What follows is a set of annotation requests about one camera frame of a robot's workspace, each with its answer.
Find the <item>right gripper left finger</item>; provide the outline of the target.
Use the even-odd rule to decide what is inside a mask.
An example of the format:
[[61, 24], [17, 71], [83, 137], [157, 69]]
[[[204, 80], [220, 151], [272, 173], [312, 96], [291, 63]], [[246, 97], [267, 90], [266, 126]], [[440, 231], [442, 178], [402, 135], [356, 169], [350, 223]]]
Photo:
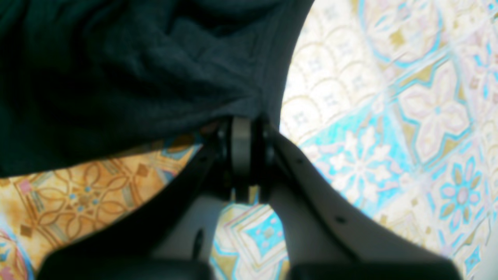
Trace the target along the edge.
[[236, 203], [250, 201], [251, 120], [231, 117], [217, 130], [225, 187]]

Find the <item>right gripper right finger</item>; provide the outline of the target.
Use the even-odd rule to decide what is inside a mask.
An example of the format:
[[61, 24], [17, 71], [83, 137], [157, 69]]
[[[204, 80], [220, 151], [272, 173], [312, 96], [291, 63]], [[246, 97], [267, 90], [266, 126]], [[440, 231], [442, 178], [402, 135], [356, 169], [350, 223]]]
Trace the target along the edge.
[[267, 177], [274, 164], [274, 129], [268, 117], [252, 123], [252, 184], [258, 186], [258, 202], [267, 203]]

